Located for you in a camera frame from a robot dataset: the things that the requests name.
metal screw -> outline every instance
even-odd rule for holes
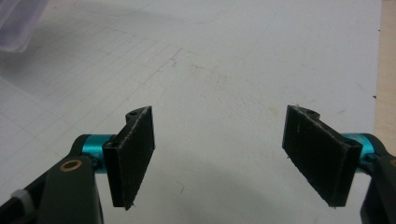
[[[61,165],[61,171],[62,172],[70,172],[77,170],[82,164],[82,161],[80,160],[72,160],[72,161],[67,161],[64,164]]]

black rubber pad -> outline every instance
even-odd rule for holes
[[[283,148],[329,206],[345,206],[362,145],[319,120],[315,111],[288,106]]]
[[[103,151],[113,205],[128,210],[155,148],[151,106],[128,113],[126,121],[120,133],[104,144]]]

white table surface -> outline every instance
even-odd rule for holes
[[[281,147],[287,105],[372,133],[381,1],[51,0],[28,50],[0,53],[0,203],[84,133],[153,106],[135,207],[106,223],[360,223],[370,178],[330,208]]]

